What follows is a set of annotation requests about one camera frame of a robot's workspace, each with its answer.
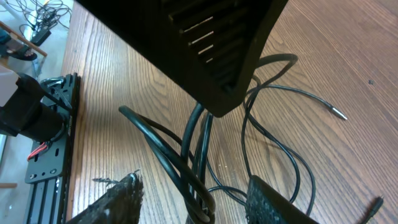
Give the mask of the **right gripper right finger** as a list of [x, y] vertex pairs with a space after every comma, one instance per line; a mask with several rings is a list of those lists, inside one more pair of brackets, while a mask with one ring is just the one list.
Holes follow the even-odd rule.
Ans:
[[256, 175], [250, 176], [247, 196], [245, 211], [248, 223], [317, 223]]

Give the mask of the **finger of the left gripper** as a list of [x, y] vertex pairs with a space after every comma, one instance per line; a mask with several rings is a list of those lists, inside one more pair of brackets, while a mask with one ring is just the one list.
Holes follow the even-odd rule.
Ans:
[[79, 0], [87, 11], [222, 117], [243, 102], [286, 0]]

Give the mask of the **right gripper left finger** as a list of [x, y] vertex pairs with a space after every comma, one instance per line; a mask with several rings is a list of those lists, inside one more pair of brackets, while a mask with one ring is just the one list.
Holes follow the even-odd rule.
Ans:
[[138, 224], [143, 196], [142, 177], [134, 171], [67, 224]]

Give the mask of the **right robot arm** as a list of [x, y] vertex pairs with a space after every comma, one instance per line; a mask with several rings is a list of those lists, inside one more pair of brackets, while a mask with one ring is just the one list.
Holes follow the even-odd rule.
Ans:
[[[78, 108], [80, 78], [77, 74], [56, 79], [56, 89], [65, 101], [42, 98], [51, 91], [23, 73], [1, 82], [1, 132], [18, 134], [37, 141], [52, 152], [36, 152], [29, 161], [39, 169], [29, 173], [30, 193], [25, 212], [27, 223], [63, 223], [68, 187], [67, 165], [72, 153], [72, 133]], [[95, 203], [72, 219], [73, 223], [138, 223], [144, 191], [141, 177], [131, 173]], [[259, 177], [251, 177], [244, 194], [249, 223], [311, 223], [301, 212]]]

